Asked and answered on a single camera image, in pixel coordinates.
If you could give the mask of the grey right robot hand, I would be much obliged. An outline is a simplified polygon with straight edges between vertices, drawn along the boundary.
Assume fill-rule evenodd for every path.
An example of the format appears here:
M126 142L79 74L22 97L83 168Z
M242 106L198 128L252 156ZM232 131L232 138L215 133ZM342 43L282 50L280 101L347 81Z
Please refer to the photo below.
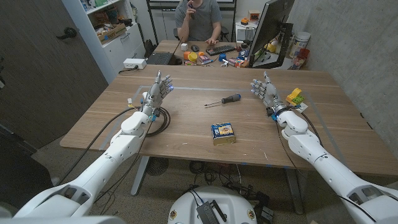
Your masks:
M275 116L282 114L288 110L287 105L281 100L276 87L271 83L271 79L267 72L264 72L264 81L253 79L250 83L251 92L260 98L266 107L267 116Z

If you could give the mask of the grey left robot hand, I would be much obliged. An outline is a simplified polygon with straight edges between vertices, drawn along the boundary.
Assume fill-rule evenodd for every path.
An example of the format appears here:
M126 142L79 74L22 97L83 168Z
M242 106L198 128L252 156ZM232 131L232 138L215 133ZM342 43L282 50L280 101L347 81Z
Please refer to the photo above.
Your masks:
M144 101L141 111L148 116L160 108L162 100L174 89L170 75L162 78L162 72L159 70L155 76L155 82L149 91L143 93Z

